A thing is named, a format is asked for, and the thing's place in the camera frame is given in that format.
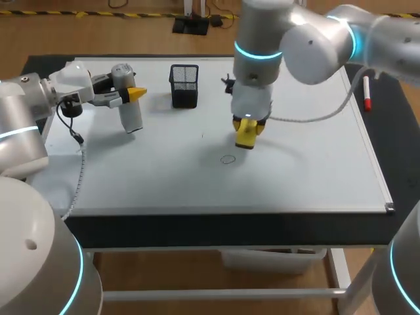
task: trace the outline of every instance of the wooden floor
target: wooden floor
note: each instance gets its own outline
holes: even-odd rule
[[[217,10],[211,4],[211,12]],[[417,0],[308,0],[317,12],[340,3],[353,3],[373,12],[420,12]],[[238,0],[217,0],[220,7],[240,11]],[[16,0],[0,10],[107,11],[106,0]],[[181,0],[130,0],[125,12],[182,12]],[[88,16],[0,17],[0,79],[20,74],[34,54],[232,54],[237,24],[223,30],[210,28],[205,37],[172,34],[166,18],[122,19]],[[420,118],[420,92],[404,85],[410,104]],[[354,276],[369,249],[347,249]],[[113,253],[99,257],[98,269],[105,290],[217,289],[240,287],[327,287],[324,262],[302,276],[256,274],[226,270],[217,251]],[[103,315],[134,314],[336,314],[329,299],[294,301],[150,302],[105,303]],[[374,315],[368,301],[358,315]]]

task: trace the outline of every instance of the cable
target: cable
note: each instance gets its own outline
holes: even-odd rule
[[[211,9],[210,9],[210,6],[207,4],[207,1],[205,2],[205,7],[209,9],[209,14],[206,16],[206,18],[209,18],[211,17]]]
[[[233,11],[231,11],[230,9],[221,9],[220,7],[218,7],[215,4],[215,0],[211,0],[211,3],[216,7],[217,10],[219,10],[219,11],[228,11],[232,15],[232,23],[231,23],[231,25],[229,25],[227,28],[223,28],[222,26],[220,27],[220,28],[222,28],[224,30],[227,30],[228,28],[231,28],[234,25],[234,23],[235,23],[235,14],[233,13]]]
[[[343,103],[334,112],[325,116],[311,118],[311,119],[290,119],[290,118],[279,118],[279,117],[272,117],[272,116],[270,116],[269,119],[276,120],[276,121],[285,121],[287,123],[314,123],[316,121],[322,121],[322,120],[326,120],[328,118],[334,117],[335,115],[339,114],[341,111],[344,110],[350,98],[352,97],[354,90],[357,88],[357,84],[359,83],[360,78],[362,77],[363,73],[367,69],[368,69],[367,67],[362,67],[356,72],[356,75],[353,78],[352,85],[350,86],[350,89],[348,90],[346,98],[344,99]]]
[[[124,4],[122,4],[122,5],[120,5],[120,6],[113,6],[113,5],[111,5],[111,0],[108,0],[108,6],[111,8],[111,9],[120,9],[120,8],[123,8],[123,7],[125,7],[126,5],[128,5],[129,4],[129,0],[125,0],[125,2],[124,2]]]
[[[81,185],[83,183],[83,176],[85,175],[86,147],[83,143],[79,144],[79,145],[80,145],[80,152],[81,152],[81,167],[80,167],[79,179],[77,181],[77,186],[76,186],[76,190],[74,192],[72,203],[70,204],[70,207],[68,208],[66,214],[61,217],[61,219],[63,221],[65,221],[72,214],[72,212],[74,210],[74,207],[76,206],[77,199],[78,199],[79,193],[80,193],[80,188],[81,188]]]
[[[67,212],[61,217],[61,219],[63,221],[65,221],[73,212],[74,207],[77,203],[77,199],[79,197],[79,193],[80,193],[80,188],[83,182],[83,176],[85,174],[85,166],[86,166],[86,147],[84,145],[84,140],[82,138],[82,136],[75,132],[73,130],[73,118],[70,118],[70,125],[68,125],[61,117],[60,115],[60,111],[58,110],[61,103],[63,103],[64,100],[61,100],[60,102],[58,102],[57,106],[56,106],[56,113],[57,113],[57,117],[59,118],[59,120],[68,128],[70,135],[74,138],[74,140],[77,141],[77,143],[80,146],[80,152],[81,152],[81,167],[80,167],[80,173],[79,173],[79,179],[77,181],[77,186],[76,186],[76,190],[74,192],[74,196],[72,199],[72,202],[70,204],[70,207],[68,208]]]

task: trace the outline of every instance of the black mesh pen holder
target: black mesh pen holder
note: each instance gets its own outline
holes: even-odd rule
[[[198,66],[195,64],[173,64],[169,74],[172,107],[195,108],[198,99]]]

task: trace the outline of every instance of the black cable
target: black cable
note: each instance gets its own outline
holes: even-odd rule
[[[206,16],[206,18],[209,18],[209,17],[211,17],[211,9],[210,9],[210,6],[207,4],[207,1],[205,2],[205,7],[209,9],[209,14]]]
[[[219,8],[216,4],[215,4],[215,0],[211,0],[211,3],[216,7],[216,9],[218,9],[218,10],[220,10],[220,11],[228,11],[231,15],[232,15],[232,23],[231,23],[231,25],[229,25],[227,28],[223,28],[223,27],[220,27],[220,28],[223,28],[223,29],[225,29],[225,30],[227,30],[228,28],[231,28],[233,25],[234,25],[234,23],[235,23],[235,14],[233,13],[233,11],[232,10],[230,10],[230,9],[222,9],[222,8]]]
[[[72,117],[70,118],[70,126],[62,119],[62,117],[60,115],[60,111],[58,110],[61,103],[63,103],[63,100],[58,102],[58,104],[56,106],[56,109],[55,109],[55,112],[57,113],[57,117],[68,128],[68,130],[70,132],[70,136],[72,136],[74,138],[74,140],[77,141],[77,143],[79,143],[79,144],[84,143],[83,137],[79,133],[77,133],[73,130],[73,118]]]
[[[113,5],[111,5],[111,0],[108,0],[108,6],[111,8],[111,9],[120,9],[120,8],[123,8],[123,7],[125,7],[126,5],[128,5],[129,4],[129,0],[125,0],[125,3],[124,4],[122,4],[122,5],[120,5],[120,6],[113,6]]]

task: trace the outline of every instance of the black mat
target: black mat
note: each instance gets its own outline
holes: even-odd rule
[[[22,73],[37,72],[41,77],[47,77],[75,57],[31,56]],[[358,68],[346,66],[350,80]],[[362,108],[361,86],[354,94]],[[382,75],[379,80],[372,81],[371,98],[372,112],[362,111],[362,116],[394,201],[396,211],[393,214],[70,217],[66,223],[84,248],[385,245],[420,199],[420,129],[397,80]]]

